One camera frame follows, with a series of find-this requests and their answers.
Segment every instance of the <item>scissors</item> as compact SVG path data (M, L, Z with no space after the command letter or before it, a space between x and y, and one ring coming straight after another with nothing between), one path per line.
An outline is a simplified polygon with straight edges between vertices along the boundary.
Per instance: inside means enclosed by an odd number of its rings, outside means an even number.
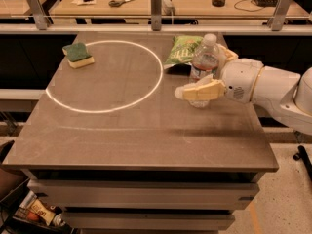
M120 1L117 1L117 0L111 0L108 5L110 7L119 7L119 6L122 6L123 4L125 3L128 3L128 2L131 2L131 1L134 1L134 0L120 0Z

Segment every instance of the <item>sponge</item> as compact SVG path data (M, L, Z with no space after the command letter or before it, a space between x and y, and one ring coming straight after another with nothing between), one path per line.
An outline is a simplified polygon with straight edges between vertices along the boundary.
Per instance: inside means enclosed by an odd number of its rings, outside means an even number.
M69 65L73 68L82 67L95 62L95 59L88 53L84 43L75 43L62 48L67 56Z

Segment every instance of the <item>bottle cap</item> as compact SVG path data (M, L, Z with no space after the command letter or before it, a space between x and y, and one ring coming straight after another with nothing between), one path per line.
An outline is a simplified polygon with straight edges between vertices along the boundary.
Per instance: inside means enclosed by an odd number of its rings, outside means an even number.
M213 46L216 43L216 36L213 34L206 34L203 43L208 46Z

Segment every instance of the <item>table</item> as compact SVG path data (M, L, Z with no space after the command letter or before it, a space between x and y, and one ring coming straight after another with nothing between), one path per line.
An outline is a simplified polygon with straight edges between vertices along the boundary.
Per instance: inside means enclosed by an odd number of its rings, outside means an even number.
M94 5L77 6L74 0L62 0L53 10L52 16L74 16L74 17L92 17L92 16L137 16L150 17L150 0L136 0L124 4L120 8L110 8L110 0L97 0ZM269 19L272 17L274 9L265 8L256 12L247 12L237 10L234 4L241 0L226 0L224 7L214 7L212 0L173 0L176 8L177 17L196 17L196 18L219 18L219 19ZM253 5L250 1L241 3L239 8L245 10L256 10L259 7ZM308 14L294 1L292 1L287 16L290 18L307 18Z
M26 0L0 0L0 18L29 16L30 8Z
M72 227L226 229L278 170L251 104L175 98L188 77L161 68L175 35L79 33L95 64L63 60L4 160Z

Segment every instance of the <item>white circle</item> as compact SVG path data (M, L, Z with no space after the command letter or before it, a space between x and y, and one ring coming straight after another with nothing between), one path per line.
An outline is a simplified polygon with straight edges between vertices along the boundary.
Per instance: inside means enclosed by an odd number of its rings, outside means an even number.
M160 59L157 57L157 55L152 52L150 49L146 48L143 45L137 44L137 43L133 43L133 42L128 42L128 41L120 41L120 40L104 40L104 41L96 41L96 42L92 42L92 43L88 43L86 44L86 46L91 46L91 45L95 45L95 44L101 44L101 43L125 43L125 44L130 44L130 45L134 45L140 48L143 48L144 50L146 50L147 52L149 52L150 54L152 54L158 61L159 63L159 69L160 69L160 76L158 78L157 83L155 84L155 86L143 97L141 97L140 99L135 100L134 102L122 105L122 106L118 106L115 108L110 108L110 109L104 109L104 110L84 110L84 109L79 109L79 108L74 108L71 107L69 105L66 105L64 103L62 103L61 101L59 101L58 99L56 99L55 97L53 97L49 91L49 88L46 89L46 94L48 95L48 97L55 102L56 104L60 105L63 108L66 108L68 110L74 111L74 112L79 112L79 113L90 113L90 114L102 114L102 113L111 113L114 111L118 111L118 110L122 110L131 106L134 106L140 102L142 102L143 100L145 100L146 98L150 97L155 91L156 89L159 87L162 79L163 79L163 64L160 61Z

